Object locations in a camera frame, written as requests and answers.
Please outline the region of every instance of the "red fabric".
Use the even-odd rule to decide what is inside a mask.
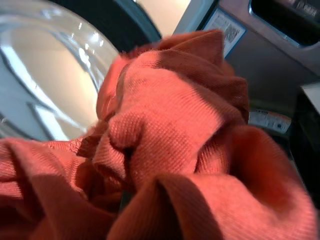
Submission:
[[[247,85],[222,50],[210,31],[122,54],[85,136],[1,140],[0,239],[316,240],[310,197],[246,124]]]

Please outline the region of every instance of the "washer door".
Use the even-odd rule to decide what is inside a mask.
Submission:
[[[133,1],[54,2],[0,3],[0,137],[83,135],[98,120],[98,90],[113,59],[161,38]]]

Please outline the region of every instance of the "detergent drawer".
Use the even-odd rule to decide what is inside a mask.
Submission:
[[[220,0],[200,26],[219,28],[213,21],[224,18],[238,26],[225,32],[226,46],[230,37],[240,36],[228,46],[225,58],[238,76],[246,78],[251,105],[290,117],[299,87],[316,82],[320,75],[318,8],[304,4],[304,12],[302,3],[299,8],[297,4],[294,0]]]

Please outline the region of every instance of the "barcode label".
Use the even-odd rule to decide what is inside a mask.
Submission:
[[[248,124],[285,134],[291,125],[291,119],[271,111],[252,110],[249,112]]]
[[[224,57],[240,40],[246,29],[233,20],[226,13],[217,9],[203,30],[220,29],[224,32]]]
[[[230,24],[224,32],[224,40],[231,43],[235,40],[238,33],[240,33],[240,30]]]

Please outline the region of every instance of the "metal panel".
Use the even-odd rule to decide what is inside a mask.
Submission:
[[[320,42],[309,47],[298,47],[287,36],[255,16],[250,8],[250,2],[251,0],[220,0],[219,6],[300,64],[320,75]]]
[[[252,105],[287,116],[294,111],[299,86],[317,81],[316,74],[251,30],[226,59],[247,80]]]

